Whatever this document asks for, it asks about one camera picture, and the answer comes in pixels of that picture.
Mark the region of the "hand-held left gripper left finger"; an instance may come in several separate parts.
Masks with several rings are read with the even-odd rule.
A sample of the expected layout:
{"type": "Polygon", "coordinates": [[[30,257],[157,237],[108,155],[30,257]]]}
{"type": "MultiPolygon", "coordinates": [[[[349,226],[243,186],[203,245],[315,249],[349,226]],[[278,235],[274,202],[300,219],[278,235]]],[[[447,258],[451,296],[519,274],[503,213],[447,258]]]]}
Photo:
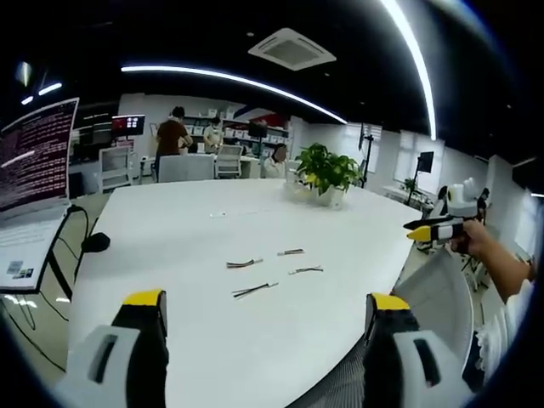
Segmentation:
{"type": "Polygon", "coordinates": [[[54,393],[64,407],[164,407],[167,365],[167,293],[136,292],[72,350],[54,393]]]}

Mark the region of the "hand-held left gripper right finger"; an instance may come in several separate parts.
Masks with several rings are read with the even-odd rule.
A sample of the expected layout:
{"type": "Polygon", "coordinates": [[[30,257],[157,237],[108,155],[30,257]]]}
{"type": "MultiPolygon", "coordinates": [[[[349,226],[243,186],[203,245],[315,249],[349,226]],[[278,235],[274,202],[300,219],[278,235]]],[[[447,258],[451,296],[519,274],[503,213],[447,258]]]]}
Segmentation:
{"type": "Polygon", "coordinates": [[[460,360],[396,296],[366,297],[363,366],[365,407],[463,407],[473,396],[460,360]]]}

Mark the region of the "person's right hand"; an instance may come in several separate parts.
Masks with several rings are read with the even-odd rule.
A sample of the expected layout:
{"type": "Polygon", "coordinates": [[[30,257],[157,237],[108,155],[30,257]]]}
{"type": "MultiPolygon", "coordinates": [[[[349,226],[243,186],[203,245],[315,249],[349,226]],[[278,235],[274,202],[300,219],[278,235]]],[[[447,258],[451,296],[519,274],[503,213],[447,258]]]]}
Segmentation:
{"type": "Polygon", "coordinates": [[[494,238],[478,220],[468,220],[462,224],[462,233],[450,239],[453,252],[480,258],[493,244],[494,238]]]}

